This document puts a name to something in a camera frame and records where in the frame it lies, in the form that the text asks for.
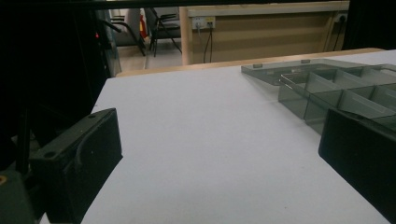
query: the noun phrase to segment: chair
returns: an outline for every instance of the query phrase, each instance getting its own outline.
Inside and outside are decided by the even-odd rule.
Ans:
[[[146,22],[150,31],[149,49],[154,48],[154,57],[157,53],[157,43],[159,39],[171,39],[176,48],[180,51],[180,47],[174,38],[181,38],[179,20],[173,21],[176,14],[165,14],[158,16],[153,7],[145,7]]]
[[[124,17],[112,18],[112,24],[121,29],[121,32],[114,33],[117,47],[138,46],[143,56],[145,54],[145,41],[140,34],[140,9],[128,8]]]

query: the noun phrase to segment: floor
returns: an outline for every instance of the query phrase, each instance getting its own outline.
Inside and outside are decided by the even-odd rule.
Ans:
[[[180,38],[175,41],[178,46],[181,46]],[[156,57],[154,57],[154,51],[149,50],[148,39],[146,39],[146,44],[146,57],[137,46],[118,47],[122,72],[182,65],[181,53],[171,40],[158,41]]]

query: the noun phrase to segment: black device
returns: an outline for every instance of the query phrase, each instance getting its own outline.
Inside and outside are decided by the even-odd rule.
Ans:
[[[389,222],[396,223],[395,117],[386,125],[363,116],[330,109],[319,156]]]
[[[80,223],[121,160],[116,109],[90,114],[33,153],[31,172],[0,172],[0,223]]]

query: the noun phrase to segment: table surface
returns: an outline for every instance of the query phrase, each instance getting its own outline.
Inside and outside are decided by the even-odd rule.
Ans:
[[[396,50],[331,59],[396,64]],[[278,87],[240,70],[109,79],[93,112],[117,108],[124,158],[83,223],[388,223],[318,155]]]

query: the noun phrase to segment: electrical socket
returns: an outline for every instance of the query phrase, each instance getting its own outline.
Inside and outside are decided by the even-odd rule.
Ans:
[[[192,18],[192,30],[198,29],[209,29],[210,27],[216,27],[216,17],[193,17]]]
[[[347,12],[339,12],[335,17],[334,17],[334,22],[341,22],[341,18],[344,17],[344,21],[347,21]]]

